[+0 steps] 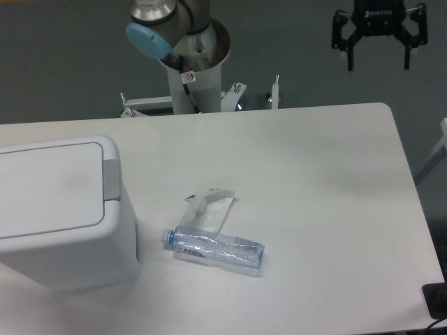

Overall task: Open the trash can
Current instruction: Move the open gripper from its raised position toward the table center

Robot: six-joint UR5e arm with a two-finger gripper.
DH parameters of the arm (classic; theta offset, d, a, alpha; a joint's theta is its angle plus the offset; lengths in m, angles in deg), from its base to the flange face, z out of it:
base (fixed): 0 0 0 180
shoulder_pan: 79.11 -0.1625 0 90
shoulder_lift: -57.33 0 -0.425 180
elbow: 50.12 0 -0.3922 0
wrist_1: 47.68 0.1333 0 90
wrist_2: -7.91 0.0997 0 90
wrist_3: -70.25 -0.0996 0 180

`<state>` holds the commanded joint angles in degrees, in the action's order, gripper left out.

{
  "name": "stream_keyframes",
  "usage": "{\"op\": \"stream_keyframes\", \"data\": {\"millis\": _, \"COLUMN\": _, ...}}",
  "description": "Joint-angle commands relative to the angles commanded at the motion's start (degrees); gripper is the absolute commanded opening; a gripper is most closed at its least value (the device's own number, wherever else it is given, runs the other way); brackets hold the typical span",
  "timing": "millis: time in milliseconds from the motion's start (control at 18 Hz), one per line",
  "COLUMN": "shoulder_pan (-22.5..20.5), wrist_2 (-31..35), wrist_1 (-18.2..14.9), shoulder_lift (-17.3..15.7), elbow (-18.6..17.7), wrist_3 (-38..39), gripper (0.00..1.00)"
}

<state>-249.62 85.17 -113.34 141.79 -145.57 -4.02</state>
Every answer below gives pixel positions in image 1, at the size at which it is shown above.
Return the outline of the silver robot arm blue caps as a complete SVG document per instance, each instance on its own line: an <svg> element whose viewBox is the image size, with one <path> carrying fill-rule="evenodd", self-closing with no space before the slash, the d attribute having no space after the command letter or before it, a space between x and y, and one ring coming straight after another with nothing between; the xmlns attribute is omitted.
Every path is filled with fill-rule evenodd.
<svg viewBox="0 0 447 335"><path fill-rule="evenodd" d="M209 1L132 1L126 35L149 58L163 60L185 36L195 36L212 24ZM428 43L427 6L406 8L403 1L354 1L353 11L339 9L332 19L331 48L345 52L354 67L354 47L363 37L394 36L405 47L404 68L412 49Z"/></svg>

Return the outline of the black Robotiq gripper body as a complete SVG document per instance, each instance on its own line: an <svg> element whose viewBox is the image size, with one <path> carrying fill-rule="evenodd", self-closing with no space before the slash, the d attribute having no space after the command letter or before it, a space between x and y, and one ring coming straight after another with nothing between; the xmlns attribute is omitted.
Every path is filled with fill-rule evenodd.
<svg viewBox="0 0 447 335"><path fill-rule="evenodd" d="M355 0L351 20L364 36L389 36L402 28L406 17L400 0Z"/></svg>

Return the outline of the white metal robot base frame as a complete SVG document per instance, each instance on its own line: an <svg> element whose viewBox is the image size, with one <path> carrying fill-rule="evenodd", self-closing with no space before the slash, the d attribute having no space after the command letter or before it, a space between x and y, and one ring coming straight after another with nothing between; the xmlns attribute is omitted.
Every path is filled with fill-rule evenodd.
<svg viewBox="0 0 447 335"><path fill-rule="evenodd" d="M222 63L207 70L176 70L160 63L168 76L169 96L127 99L121 95L121 117L143 117L163 114L170 108L173 114L203 114L242 110L241 100L247 85L234 82L226 91L221 88Z"/></svg>

